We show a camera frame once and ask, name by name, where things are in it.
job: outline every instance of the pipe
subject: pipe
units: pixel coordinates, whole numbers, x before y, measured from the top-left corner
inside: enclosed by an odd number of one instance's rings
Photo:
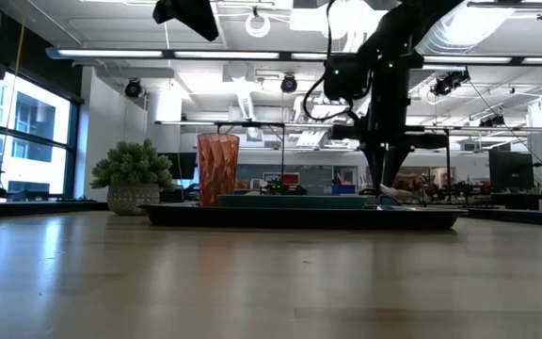
[[[66,28],[64,28],[61,24],[59,24],[54,18],[49,16],[43,9],[39,8],[37,5],[35,5],[32,0],[26,0],[26,2],[32,6],[34,9],[36,9],[39,13],[43,14],[45,18],[47,18],[49,21],[51,21],[53,24],[57,26],[57,28],[61,29],[64,33],[66,33],[69,37],[71,37],[74,42],[78,43],[81,47],[83,46],[83,42],[81,42],[79,39],[77,39],[71,32],[69,32]]]

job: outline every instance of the security camera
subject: security camera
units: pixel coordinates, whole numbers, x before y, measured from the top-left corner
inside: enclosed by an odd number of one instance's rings
[[[141,79],[129,79],[129,85],[124,89],[127,97],[137,99],[145,93],[140,83]]]
[[[296,82],[296,78],[294,78],[294,75],[286,74],[283,77],[283,81],[281,82],[281,91],[286,94],[290,94],[290,93],[294,93],[297,88],[298,88],[298,83]]]

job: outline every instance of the faceted vase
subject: faceted vase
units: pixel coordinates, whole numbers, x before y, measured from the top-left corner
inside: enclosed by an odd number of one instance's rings
[[[233,194],[240,138],[227,134],[198,136],[200,205],[218,206],[219,194]]]

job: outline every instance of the table surface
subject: table surface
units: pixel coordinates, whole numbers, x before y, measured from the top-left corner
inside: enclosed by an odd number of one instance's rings
[[[462,218],[453,231],[412,233],[161,228],[108,212],[0,219],[0,338],[529,336],[542,338],[542,226]]]

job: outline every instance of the ceiling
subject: ceiling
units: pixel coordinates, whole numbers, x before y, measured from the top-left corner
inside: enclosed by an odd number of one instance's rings
[[[27,26],[53,45],[60,48],[112,48],[112,49],[229,49],[229,50],[273,50],[273,51],[323,51],[327,40],[320,32],[290,30],[292,0],[275,0],[273,9],[263,1],[258,3],[260,12],[276,16],[270,21],[269,33],[263,38],[254,38],[245,30],[245,20],[251,12],[248,6],[227,8],[225,2],[213,2],[217,13],[220,36],[208,42],[178,21],[156,24],[151,18],[152,6],[136,6],[120,0],[30,0]],[[257,1],[242,0],[240,3]],[[367,1],[373,9],[389,9],[396,2],[392,0]],[[20,21],[23,1],[0,0],[0,8]],[[470,53],[486,55],[542,55],[542,21],[535,18],[537,11],[516,12],[506,20],[490,37],[475,46]],[[345,42],[333,43],[335,50],[342,50]],[[130,70],[144,68],[172,68],[186,89],[191,92],[183,100],[183,111],[190,117],[205,116],[207,112],[228,111],[237,105],[235,94],[215,90],[223,75],[223,61],[186,60],[107,60],[100,74],[126,84],[123,76]],[[297,96],[302,95],[314,80],[321,76],[320,63],[253,62],[256,70],[275,73],[265,76],[262,88],[252,93],[255,106],[294,107]],[[279,84],[285,73],[294,73],[299,80],[298,92],[282,94]],[[414,97],[408,115],[412,121],[439,122],[464,121],[468,116],[487,109],[486,104],[500,105],[506,121],[521,124],[525,122],[526,105],[542,93],[542,68],[529,67],[470,67],[472,83],[483,94],[478,97],[476,90],[465,86],[451,96],[434,98],[428,93],[428,86],[417,86],[431,80],[429,72],[412,71],[411,95]],[[166,78],[143,79],[150,90],[163,88]]]

